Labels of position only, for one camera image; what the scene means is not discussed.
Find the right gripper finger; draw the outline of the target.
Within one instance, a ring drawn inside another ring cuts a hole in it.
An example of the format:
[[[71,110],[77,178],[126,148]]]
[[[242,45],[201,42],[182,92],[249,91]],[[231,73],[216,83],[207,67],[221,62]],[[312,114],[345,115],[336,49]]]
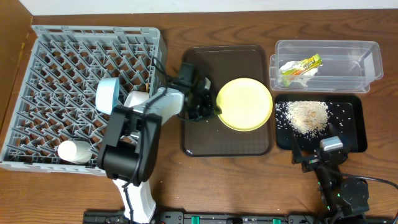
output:
[[[341,131],[339,131],[333,124],[329,123],[328,129],[331,137],[338,137],[344,146],[350,145],[349,139]]]
[[[292,134],[292,164],[300,164],[302,162],[302,152],[294,134]]]

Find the yellow plate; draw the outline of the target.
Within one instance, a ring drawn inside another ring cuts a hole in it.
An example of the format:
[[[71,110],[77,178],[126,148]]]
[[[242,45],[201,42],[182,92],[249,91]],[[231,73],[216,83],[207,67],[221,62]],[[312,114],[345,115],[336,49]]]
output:
[[[273,101],[265,84],[253,78],[237,78],[221,87],[216,97],[219,120],[235,131],[248,132],[271,117]]]

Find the white napkin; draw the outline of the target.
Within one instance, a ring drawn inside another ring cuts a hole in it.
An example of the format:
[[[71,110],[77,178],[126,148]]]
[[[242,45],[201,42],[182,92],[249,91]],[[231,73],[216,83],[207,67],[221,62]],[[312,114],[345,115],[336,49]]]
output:
[[[289,61],[285,63],[283,66],[279,68],[279,72],[282,73],[285,70],[288,70],[292,68],[298,61]],[[303,75],[300,77],[293,77],[293,78],[282,78],[281,82],[284,84],[285,87],[288,87],[291,83],[299,83],[303,87],[308,87],[307,82],[315,76],[315,74],[318,72],[319,68],[313,68],[307,72],[305,72]]]

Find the white bowl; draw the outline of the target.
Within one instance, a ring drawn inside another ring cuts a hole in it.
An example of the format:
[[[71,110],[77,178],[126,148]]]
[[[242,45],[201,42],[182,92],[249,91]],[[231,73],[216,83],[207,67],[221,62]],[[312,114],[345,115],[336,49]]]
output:
[[[149,99],[149,93],[143,91],[132,91],[128,94],[124,106],[131,108]]]

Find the green snack wrapper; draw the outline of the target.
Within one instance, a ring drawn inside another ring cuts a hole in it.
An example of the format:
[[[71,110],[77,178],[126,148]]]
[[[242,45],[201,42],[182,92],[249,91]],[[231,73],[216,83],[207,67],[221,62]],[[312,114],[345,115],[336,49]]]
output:
[[[284,72],[280,73],[282,78],[295,78],[300,77],[305,72],[313,69],[319,68],[323,65],[322,58],[319,54],[315,54],[310,58],[303,59],[298,61],[292,68],[285,70]]]

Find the light blue bowl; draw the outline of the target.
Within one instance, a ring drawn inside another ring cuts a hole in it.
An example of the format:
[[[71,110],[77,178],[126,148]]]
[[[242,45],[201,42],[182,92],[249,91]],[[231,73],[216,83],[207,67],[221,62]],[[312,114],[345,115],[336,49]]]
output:
[[[119,97],[119,78],[104,78],[99,81],[95,106],[96,109],[104,114],[110,115],[113,108],[117,105]]]

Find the white paper cup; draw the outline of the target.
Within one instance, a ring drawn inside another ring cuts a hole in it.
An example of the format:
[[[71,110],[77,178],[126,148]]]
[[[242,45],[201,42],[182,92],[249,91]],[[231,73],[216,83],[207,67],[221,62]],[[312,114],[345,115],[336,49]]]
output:
[[[75,164],[87,163],[93,153],[90,150],[91,144],[82,140],[67,140],[58,146],[58,156],[68,162]]]

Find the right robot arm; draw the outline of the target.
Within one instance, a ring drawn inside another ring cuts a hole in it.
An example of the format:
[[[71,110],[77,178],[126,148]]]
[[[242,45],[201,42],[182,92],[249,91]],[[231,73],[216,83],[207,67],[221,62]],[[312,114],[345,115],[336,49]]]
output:
[[[322,139],[319,148],[303,155],[297,138],[292,136],[292,163],[300,164],[302,172],[314,172],[318,189],[328,212],[314,220],[315,223],[367,223],[369,211],[368,183],[359,177],[343,174],[339,165],[348,159],[351,146],[343,143],[343,136],[328,125],[331,136]]]

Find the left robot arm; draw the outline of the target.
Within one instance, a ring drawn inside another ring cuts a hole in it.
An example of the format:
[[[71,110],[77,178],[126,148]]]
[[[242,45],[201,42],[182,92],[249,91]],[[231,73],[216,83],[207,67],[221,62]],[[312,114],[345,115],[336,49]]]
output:
[[[175,115],[185,121],[202,121],[221,111],[210,78],[196,66],[181,64],[177,77],[159,72],[164,84],[138,105],[117,103],[118,78],[102,79],[96,90],[96,109],[109,115],[97,163],[119,189],[129,223],[150,223],[154,216],[156,203],[149,179],[162,126]]]

